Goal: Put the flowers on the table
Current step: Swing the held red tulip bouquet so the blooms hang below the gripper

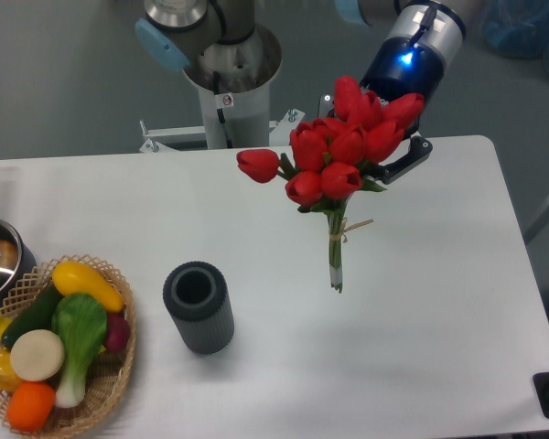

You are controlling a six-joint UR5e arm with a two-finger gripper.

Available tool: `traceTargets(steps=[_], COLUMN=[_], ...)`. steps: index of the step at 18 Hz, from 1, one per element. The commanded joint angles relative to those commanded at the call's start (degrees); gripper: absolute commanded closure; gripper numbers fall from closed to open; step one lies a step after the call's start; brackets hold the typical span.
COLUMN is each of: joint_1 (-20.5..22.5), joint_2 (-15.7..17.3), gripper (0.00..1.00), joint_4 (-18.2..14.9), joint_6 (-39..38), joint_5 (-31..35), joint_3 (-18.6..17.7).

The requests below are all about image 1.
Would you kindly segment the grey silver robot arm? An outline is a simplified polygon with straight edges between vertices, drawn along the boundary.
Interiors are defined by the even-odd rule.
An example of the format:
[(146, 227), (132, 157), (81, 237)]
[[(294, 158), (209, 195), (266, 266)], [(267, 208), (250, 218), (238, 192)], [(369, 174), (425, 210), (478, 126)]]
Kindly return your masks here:
[[(480, 1), (338, 1), (352, 23), (395, 10), (398, 15), (360, 81), (382, 105), (419, 93), (429, 99), (461, 47)], [(287, 145), (304, 114), (270, 119), (270, 84), (282, 62), (275, 35), (256, 23), (252, 1), (146, 1), (135, 24), (138, 40), (165, 69), (182, 71), (197, 89), (203, 125), (144, 130), (144, 149), (157, 141), (203, 139), (209, 149)]]

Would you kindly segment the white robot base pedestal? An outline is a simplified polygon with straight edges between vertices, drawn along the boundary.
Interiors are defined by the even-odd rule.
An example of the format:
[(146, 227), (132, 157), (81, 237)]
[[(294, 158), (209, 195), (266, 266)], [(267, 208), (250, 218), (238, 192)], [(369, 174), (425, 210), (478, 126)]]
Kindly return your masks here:
[(148, 130), (140, 123), (140, 151), (186, 149), (195, 142), (209, 150), (287, 145), (305, 113), (291, 108), (280, 120), (271, 118), (270, 86), (281, 63), (277, 38), (259, 24), (242, 42), (209, 46), (182, 68), (197, 90), (203, 125)]

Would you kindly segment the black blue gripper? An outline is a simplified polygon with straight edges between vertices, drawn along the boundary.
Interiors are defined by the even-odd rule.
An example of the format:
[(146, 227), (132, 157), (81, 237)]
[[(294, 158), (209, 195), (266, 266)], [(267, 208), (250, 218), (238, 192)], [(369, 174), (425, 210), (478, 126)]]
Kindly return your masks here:
[[(431, 99), (467, 34), (465, 1), (409, 1), (398, 15), (360, 85), (373, 91), (385, 103), (409, 93)], [(335, 117), (334, 96), (324, 94), (318, 118)], [(423, 163), (433, 144), (415, 135), (408, 151), (388, 165), (377, 165), (372, 178), (385, 185)]]

